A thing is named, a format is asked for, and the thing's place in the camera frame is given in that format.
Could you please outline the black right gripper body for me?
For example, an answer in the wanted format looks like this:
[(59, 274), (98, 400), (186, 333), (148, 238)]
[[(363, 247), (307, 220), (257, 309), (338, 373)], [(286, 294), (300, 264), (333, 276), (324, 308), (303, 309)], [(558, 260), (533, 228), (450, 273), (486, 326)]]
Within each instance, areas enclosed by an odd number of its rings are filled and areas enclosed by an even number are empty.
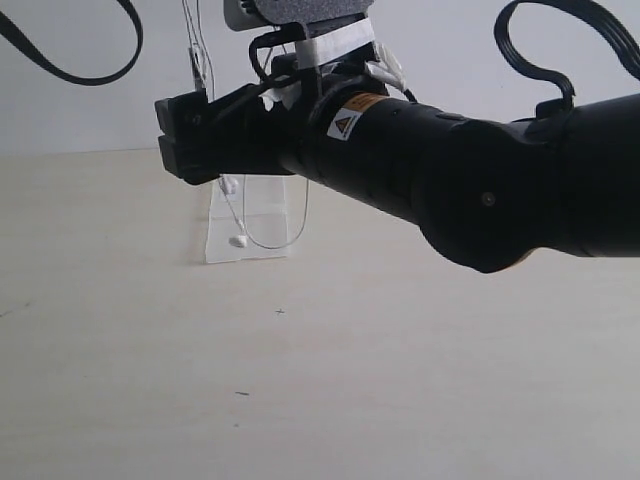
[(291, 55), (272, 62), (267, 81), (247, 84), (206, 106), (204, 169), (222, 174), (284, 175), (281, 159), (292, 156), (321, 109), (339, 93), (387, 94), (354, 56), (316, 71), (298, 71)]

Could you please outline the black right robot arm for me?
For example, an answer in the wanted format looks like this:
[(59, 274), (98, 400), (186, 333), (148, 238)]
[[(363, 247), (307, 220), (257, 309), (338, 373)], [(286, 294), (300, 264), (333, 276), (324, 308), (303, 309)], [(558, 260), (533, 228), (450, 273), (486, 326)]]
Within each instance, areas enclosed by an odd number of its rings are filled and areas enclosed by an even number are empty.
[(391, 97), (342, 61), (295, 73), (291, 104), (246, 84), (156, 101), (165, 169), (190, 185), (298, 175), (419, 228), (447, 260), (495, 273), (538, 249), (639, 253), (639, 98), (500, 123)]

